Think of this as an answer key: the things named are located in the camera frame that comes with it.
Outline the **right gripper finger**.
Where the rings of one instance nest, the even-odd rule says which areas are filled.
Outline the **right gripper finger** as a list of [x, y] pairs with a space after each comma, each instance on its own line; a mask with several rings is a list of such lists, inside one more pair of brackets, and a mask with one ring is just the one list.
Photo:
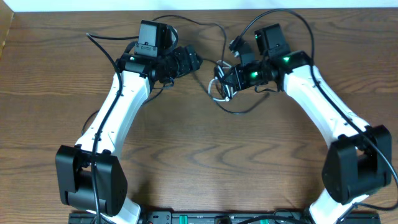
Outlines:
[[224, 70], [220, 65], [217, 65], [214, 68], [215, 77], [220, 81], [222, 84], [232, 84], [233, 82], [229, 79], [229, 75], [225, 74]]
[[217, 84], [217, 90], [222, 98], [233, 98], [236, 94], [233, 87], [222, 83]]

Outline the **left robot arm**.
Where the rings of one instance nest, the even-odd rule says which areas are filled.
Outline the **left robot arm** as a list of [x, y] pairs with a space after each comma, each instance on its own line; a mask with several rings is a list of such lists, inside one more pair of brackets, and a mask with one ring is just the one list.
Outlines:
[[55, 155], [63, 204], [94, 216], [91, 223], [137, 223], [138, 204], [127, 195], [127, 178], [120, 164], [127, 133], [140, 107], [159, 82], [163, 88], [200, 68], [202, 58], [188, 45], [178, 46], [170, 25], [141, 21], [119, 59], [111, 89], [90, 127], [74, 146], [60, 146]]

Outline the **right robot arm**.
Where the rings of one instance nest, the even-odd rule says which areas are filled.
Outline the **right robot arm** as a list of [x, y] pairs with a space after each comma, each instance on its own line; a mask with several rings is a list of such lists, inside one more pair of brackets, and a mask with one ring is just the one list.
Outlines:
[[313, 55], [291, 51], [280, 25], [259, 29], [254, 37], [262, 59], [256, 60], [249, 44], [238, 36], [229, 49], [240, 62], [219, 81], [233, 91], [274, 82], [301, 106], [328, 148], [324, 190], [309, 207], [309, 218], [313, 223], [341, 223], [366, 198], [397, 180], [391, 134], [385, 126], [371, 126], [352, 112], [324, 81]]

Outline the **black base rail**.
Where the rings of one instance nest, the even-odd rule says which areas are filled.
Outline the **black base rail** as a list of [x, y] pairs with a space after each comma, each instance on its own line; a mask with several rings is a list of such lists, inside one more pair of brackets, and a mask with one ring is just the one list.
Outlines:
[[[270, 213], [176, 213], [170, 211], [152, 211], [142, 213], [138, 223], [153, 224], [215, 224], [215, 223], [240, 223], [247, 219], [261, 216], [275, 216], [298, 220], [304, 223], [315, 223], [310, 220], [309, 215], [303, 212], [288, 212], [287, 210], [277, 210]], [[91, 213], [70, 213], [69, 224], [89, 224], [94, 223], [95, 214]], [[291, 223], [285, 220], [275, 220], [273, 218], [258, 220], [253, 223]], [[355, 224], [380, 224], [381, 219], [377, 213], [351, 213], [341, 223]]]

